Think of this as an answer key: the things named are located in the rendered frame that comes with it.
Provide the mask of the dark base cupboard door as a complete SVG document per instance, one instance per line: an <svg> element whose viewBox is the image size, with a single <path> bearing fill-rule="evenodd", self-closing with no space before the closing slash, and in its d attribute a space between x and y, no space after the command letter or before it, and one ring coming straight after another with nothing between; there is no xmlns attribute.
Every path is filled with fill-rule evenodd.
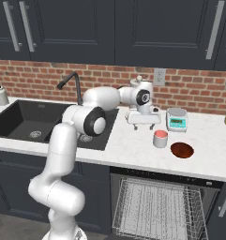
<svg viewBox="0 0 226 240"><path fill-rule="evenodd" d="M218 216L218 208L223 205L226 197L226 183L218 195L216 204L207 223L208 240L226 240L226 212L224 217Z"/></svg>

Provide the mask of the white soap dispenser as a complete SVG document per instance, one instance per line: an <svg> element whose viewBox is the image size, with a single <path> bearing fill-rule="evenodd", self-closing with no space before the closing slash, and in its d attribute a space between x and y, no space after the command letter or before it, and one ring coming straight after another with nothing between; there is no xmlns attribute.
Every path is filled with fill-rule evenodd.
<svg viewBox="0 0 226 240"><path fill-rule="evenodd" d="M6 106L9 104L8 94L6 89L0 84L0 106Z"/></svg>

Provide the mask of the grey cup with pink inside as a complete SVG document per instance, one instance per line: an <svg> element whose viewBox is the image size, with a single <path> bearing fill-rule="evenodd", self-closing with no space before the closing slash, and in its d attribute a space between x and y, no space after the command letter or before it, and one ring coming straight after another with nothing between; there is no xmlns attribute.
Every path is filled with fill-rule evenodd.
<svg viewBox="0 0 226 240"><path fill-rule="evenodd" d="M167 145L168 132L165 130L158 129L154 133L153 145L156 148L164 148Z"/></svg>

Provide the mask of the black tap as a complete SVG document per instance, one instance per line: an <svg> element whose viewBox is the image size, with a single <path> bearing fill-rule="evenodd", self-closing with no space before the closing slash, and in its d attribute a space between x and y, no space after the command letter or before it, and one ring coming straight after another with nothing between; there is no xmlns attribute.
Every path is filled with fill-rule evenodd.
<svg viewBox="0 0 226 240"><path fill-rule="evenodd" d="M66 78L64 78L56 87L59 90L62 90L64 85L72 78L75 78L75 82L76 82L76 91L77 91L77 102L78 105L83 105L83 99L81 96L81 86L80 86L80 78L77 72L72 71L69 75L67 75Z"/></svg>

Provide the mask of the black sink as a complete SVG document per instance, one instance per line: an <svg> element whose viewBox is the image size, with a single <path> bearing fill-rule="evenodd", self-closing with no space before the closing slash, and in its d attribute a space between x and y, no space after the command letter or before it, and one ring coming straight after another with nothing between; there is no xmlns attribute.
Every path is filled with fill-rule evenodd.
<svg viewBox="0 0 226 240"><path fill-rule="evenodd" d="M0 113L0 137L35 143L48 143L53 127L62 122L68 104L16 100ZM104 151L118 109L105 112L107 125L97 137L81 134L77 146Z"/></svg>

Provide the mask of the white kitchen scale teal display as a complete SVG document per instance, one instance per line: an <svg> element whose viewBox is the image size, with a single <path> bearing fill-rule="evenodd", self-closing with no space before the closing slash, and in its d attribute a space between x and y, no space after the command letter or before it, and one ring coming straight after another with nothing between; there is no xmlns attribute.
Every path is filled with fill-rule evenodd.
<svg viewBox="0 0 226 240"><path fill-rule="evenodd" d="M188 113L181 108L169 108L166 111L166 127L172 132L186 132L188 128Z"/></svg>

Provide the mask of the brown bowl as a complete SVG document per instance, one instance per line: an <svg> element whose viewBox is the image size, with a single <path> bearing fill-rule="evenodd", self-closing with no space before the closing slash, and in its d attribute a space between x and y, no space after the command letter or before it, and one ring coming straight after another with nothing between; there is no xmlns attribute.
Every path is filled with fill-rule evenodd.
<svg viewBox="0 0 226 240"><path fill-rule="evenodd" d="M187 143L175 142L171 145L171 152L178 158L190 158L194 149Z"/></svg>

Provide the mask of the dishwasher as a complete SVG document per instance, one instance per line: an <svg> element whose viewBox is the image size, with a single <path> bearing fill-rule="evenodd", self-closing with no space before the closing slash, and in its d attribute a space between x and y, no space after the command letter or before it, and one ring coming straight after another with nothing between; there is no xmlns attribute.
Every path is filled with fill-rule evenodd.
<svg viewBox="0 0 226 240"><path fill-rule="evenodd" d="M149 172L129 168L119 168L111 167L111 187L112 187L112 211L113 217L115 212L115 207L119 195L119 188L121 180L126 178L136 178L147 181L157 181L169 184L184 185L190 188L198 189L201 192L203 212L205 216L205 224L207 229L207 223L210 219L218 195L223 187L223 183L216 180L208 180L202 178L180 176L175 174L167 174L161 172ZM118 236L115 234L113 229L112 234L110 234L105 240L134 240L129 237Z"/></svg>

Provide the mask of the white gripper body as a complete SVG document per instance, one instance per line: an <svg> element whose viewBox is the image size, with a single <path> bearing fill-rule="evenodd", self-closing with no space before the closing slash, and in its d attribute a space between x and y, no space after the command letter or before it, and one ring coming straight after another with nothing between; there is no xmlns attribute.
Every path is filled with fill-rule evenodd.
<svg viewBox="0 0 226 240"><path fill-rule="evenodd" d="M126 119L129 124L143 124L143 125L153 125L159 124L161 122L161 117L157 113L153 114L142 114L137 111L131 111L126 114Z"/></svg>

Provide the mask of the dark base cupboard front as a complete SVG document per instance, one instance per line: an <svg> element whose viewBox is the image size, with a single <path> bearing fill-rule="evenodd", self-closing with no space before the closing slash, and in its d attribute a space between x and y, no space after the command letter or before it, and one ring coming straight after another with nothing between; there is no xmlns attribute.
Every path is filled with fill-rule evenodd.
<svg viewBox="0 0 226 240"><path fill-rule="evenodd" d="M28 194L30 180L40 174L45 157L0 151L0 213L48 221L49 208L37 203ZM112 232L110 168L77 161L73 172L63 181L80 189L85 206L76 217L79 226L89 232Z"/></svg>

